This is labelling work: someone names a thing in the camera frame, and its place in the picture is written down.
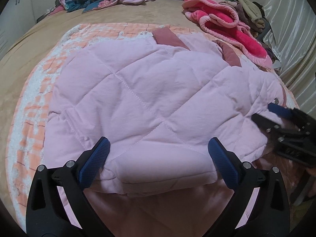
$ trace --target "pink towel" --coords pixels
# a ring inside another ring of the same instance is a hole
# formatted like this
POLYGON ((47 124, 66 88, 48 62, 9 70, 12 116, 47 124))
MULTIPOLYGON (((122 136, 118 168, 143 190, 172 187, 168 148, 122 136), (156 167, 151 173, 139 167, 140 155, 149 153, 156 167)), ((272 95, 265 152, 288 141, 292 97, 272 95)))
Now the pink towel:
POLYGON ((214 0, 184 0, 182 7, 185 16, 203 31, 240 48, 253 63, 271 69, 266 50, 252 37, 249 26, 239 21, 234 9, 214 0))
POLYGON ((65 10, 64 6, 59 5, 59 6, 56 7, 48 16, 53 15, 53 14, 55 14, 55 13, 57 13, 57 12, 60 12, 60 11, 64 11, 64 10, 65 10))

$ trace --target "dark pink strap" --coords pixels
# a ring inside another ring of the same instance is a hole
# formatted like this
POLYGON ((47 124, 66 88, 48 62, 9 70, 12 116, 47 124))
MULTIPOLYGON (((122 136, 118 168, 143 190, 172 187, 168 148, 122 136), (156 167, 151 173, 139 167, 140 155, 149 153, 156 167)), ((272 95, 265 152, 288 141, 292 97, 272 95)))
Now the dark pink strap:
POLYGON ((174 47, 183 47, 190 50, 179 37, 176 36, 168 27, 157 28, 152 31, 155 41, 157 44, 171 45, 174 47))
POLYGON ((222 42, 221 40, 214 40, 214 43, 218 44, 223 51, 223 59, 230 65, 230 66, 238 66, 241 67, 240 59, 238 55, 235 53, 234 49, 231 48, 228 44, 222 42))

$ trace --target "cabinet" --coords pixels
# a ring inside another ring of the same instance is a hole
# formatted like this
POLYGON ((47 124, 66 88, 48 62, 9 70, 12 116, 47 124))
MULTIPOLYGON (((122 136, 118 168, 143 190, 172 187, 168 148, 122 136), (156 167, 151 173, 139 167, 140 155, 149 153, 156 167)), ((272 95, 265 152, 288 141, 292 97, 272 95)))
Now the cabinet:
POLYGON ((0 59, 36 23, 32 0, 9 0, 0 15, 0 59))

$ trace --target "snap button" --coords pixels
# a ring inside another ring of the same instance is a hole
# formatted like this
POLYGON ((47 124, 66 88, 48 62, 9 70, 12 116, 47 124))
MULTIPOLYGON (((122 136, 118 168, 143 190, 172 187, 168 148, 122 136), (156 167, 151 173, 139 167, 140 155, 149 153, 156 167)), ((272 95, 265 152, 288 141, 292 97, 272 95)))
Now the snap button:
POLYGON ((279 104, 279 99, 278 98, 274 98, 273 103, 278 105, 279 104))

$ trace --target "screw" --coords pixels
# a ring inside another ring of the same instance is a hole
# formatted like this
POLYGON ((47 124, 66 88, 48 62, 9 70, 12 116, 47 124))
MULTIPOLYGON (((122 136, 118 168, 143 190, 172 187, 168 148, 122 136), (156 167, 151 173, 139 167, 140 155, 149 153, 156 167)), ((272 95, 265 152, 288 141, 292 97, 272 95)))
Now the screw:
POLYGON ((274 166, 274 167, 272 168, 272 171, 273 171, 274 173, 279 173, 279 172, 280 172, 280 169, 278 169, 276 166, 274 166))
POLYGON ((74 161, 68 161, 68 162, 66 163, 66 167, 73 167, 74 164, 75 164, 74 161))
POLYGON ((244 166, 244 168, 246 169, 250 169, 251 168, 251 164, 249 162, 244 162, 242 163, 242 165, 244 166))
POLYGON ((43 171, 45 169, 45 166, 44 165, 39 165, 38 167, 37 167, 37 171, 43 171))

